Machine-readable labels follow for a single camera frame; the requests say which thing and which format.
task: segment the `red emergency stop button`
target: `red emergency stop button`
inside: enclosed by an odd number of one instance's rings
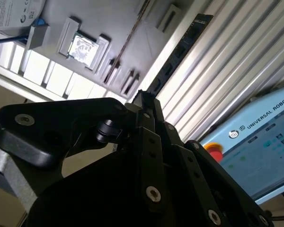
[[[221,162],[223,159],[223,148],[218,143],[208,143],[204,145],[205,150],[217,161]]]

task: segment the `screw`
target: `screw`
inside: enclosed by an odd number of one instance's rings
[[[194,148],[195,148],[195,149],[197,149],[197,150],[199,150],[199,149],[200,149],[199,145],[198,145],[198,144],[196,144],[196,143],[193,143],[193,146],[194,146]]]
[[[161,201],[161,194],[160,194],[159,190],[156,189],[153,186],[147,187],[146,195],[153,202],[160,202]]]
[[[170,130],[174,130],[175,128],[174,128],[174,126],[172,126],[171,124],[169,124],[169,129],[170,129]]]
[[[259,215],[259,217],[266,226],[269,226],[269,222],[262,215]]]
[[[213,221],[213,223],[217,226],[219,226],[221,224],[221,219],[219,217],[219,215],[213,211],[213,210],[209,210],[208,211],[208,216],[210,218],[211,221]]]
[[[144,113],[143,115],[147,118],[150,118],[150,116],[147,113]]]
[[[15,121],[23,126],[31,126],[35,124],[34,118],[28,114],[18,114],[15,117]]]

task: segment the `blue cable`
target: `blue cable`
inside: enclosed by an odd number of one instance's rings
[[[7,43],[7,42],[14,42],[14,41],[22,41],[22,40],[27,40],[27,39],[28,39],[27,35],[16,36],[12,38],[0,39],[0,44]]]

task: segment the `white label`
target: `white label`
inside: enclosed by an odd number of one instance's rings
[[[0,29],[30,26],[44,0],[0,0]]]

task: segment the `black metal bracket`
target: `black metal bracket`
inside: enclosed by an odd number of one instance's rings
[[[181,141],[153,94],[140,91],[126,106],[105,98],[0,110],[0,149],[12,157],[4,175],[27,201],[16,169],[38,197],[27,203],[27,226],[81,226],[92,215],[104,225],[187,226],[193,218],[204,227],[273,227],[198,142]],[[66,156],[109,142],[116,152],[60,179]]]

